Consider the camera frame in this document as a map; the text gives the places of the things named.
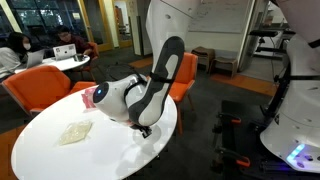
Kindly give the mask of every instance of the black cable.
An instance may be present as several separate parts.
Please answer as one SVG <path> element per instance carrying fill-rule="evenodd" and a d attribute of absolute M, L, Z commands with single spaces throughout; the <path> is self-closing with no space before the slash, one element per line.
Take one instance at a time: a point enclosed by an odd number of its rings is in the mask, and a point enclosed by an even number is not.
<path fill-rule="evenodd" d="M 279 73 L 279 76 L 282 74 L 282 72 L 286 69 L 286 67 L 283 67 Z"/>
<path fill-rule="evenodd" d="M 273 44 L 273 48 L 275 49 L 276 48 L 276 45 L 274 44 L 274 42 L 273 42 L 273 40 L 272 40 L 272 38 L 271 37 L 269 37 L 270 38 L 270 40 L 271 40 L 271 42 L 272 42 L 272 44 Z M 271 67 L 272 67 L 272 79 L 275 77 L 275 75 L 274 75 L 274 65 L 273 65 L 273 59 L 270 59 L 271 60 Z"/>

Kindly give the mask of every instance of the orange armchair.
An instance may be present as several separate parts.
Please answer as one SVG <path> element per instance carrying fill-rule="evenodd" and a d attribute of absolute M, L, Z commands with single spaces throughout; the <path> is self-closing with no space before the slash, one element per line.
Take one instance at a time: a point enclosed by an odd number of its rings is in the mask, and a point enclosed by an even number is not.
<path fill-rule="evenodd" d="M 180 103 L 183 101 L 186 95 L 188 96 L 192 110 L 194 110 L 194 106 L 192 104 L 191 97 L 188 91 L 195 82 L 197 64 L 198 56 L 191 53 L 184 53 L 180 68 L 178 70 L 178 74 L 169 91 L 169 95 L 172 97 L 177 106 L 178 132 L 180 135 L 183 133 Z"/>
<path fill-rule="evenodd" d="M 100 69 L 100 67 L 97 65 L 96 60 L 99 58 L 99 49 L 98 49 L 98 45 L 97 43 L 94 42 L 88 42 L 88 44 L 92 47 L 93 50 L 93 58 L 90 60 L 90 65 L 89 66 L 85 66 L 81 69 L 77 69 L 75 70 L 76 72 L 80 72 L 81 73 L 81 78 L 83 80 L 83 71 L 89 72 L 91 75 L 91 78 L 96 81 L 96 79 L 94 78 L 93 74 L 92 74 L 92 69 L 93 68 L 98 68 L 98 70 L 100 71 L 100 73 L 104 76 L 102 70 Z"/>
<path fill-rule="evenodd" d="M 3 87 L 31 117 L 76 91 L 96 85 L 78 82 L 71 89 L 70 79 L 55 66 L 38 66 L 15 74 Z"/>

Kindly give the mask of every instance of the white round table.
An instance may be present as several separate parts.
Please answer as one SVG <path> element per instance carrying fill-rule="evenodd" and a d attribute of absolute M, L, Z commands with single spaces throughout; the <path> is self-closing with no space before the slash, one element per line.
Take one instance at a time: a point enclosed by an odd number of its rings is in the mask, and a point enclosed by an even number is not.
<path fill-rule="evenodd" d="M 44 59 L 42 61 L 42 64 L 40 64 L 38 66 L 51 65 L 51 66 L 57 67 L 60 71 L 66 71 L 69 69 L 79 67 L 79 66 L 85 64 L 86 62 L 88 62 L 89 60 L 90 60 L 89 56 L 85 56 L 84 60 L 80 61 L 80 62 L 75 61 L 73 58 L 68 58 L 68 59 L 59 60 L 59 61 L 56 61 L 53 58 L 47 58 L 47 59 Z M 17 73 L 20 73 L 24 70 L 26 70 L 26 69 L 16 69 L 14 72 L 17 74 Z"/>
<path fill-rule="evenodd" d="M 123 179 L 135 173 L 166 146 L 177 122 L 170 96 L 152 134 L 144 139 L 98 109 L 86 110 L 81 93 L 61 99 L 34 118 L 18 137 L 11 163 L 18 179 L 88 180 Z M 85 140 L 60 146 L 60 136 L 70 123 L 93 122 Z"/>

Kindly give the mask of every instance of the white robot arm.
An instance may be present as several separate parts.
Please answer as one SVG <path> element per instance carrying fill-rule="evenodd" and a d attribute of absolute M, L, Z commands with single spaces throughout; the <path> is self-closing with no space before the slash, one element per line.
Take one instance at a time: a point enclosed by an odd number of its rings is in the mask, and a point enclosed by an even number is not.
<path fill-rule="evenodd" d="M 184 39 L 198 0 L 151 0 L 146 28 L 153 50 L 150 79 L 139 74 L 100 84 L 96 107 L 117 122 L 131 122 L 147 137 L 163 112 L 165 99 L 180 67 Z"/>
<path fill-rule="evenodd" d="M 310 70 L 320 72 L 320 19 L 318 0 L 277 0 L 290 28 L 293 29 L 306 43 L 314 56 L 306 61 Z"/>

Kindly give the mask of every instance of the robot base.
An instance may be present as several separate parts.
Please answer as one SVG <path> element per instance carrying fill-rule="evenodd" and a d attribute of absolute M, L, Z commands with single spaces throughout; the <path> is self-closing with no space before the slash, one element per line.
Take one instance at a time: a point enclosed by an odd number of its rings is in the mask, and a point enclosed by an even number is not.
<path fill-rule="evenodd" d="M 297 171 L 320 173 L 319 128 L 297 123 L 281 109 L 269 127 L 260 134 L 262 144 Z"/>
<path fill-rule="evenodd" d="M 215 138 L 222 134 L 223 148 L 214 142 L 220 159 L 213 161 L 213 170 L 221 170 L 223 179 L 319 179 L 320 174 L 292 169 L 264 147 L 259 136 L 271 119 L 259 105 L 223 101 L 219 118 L 213 132 Z"/>

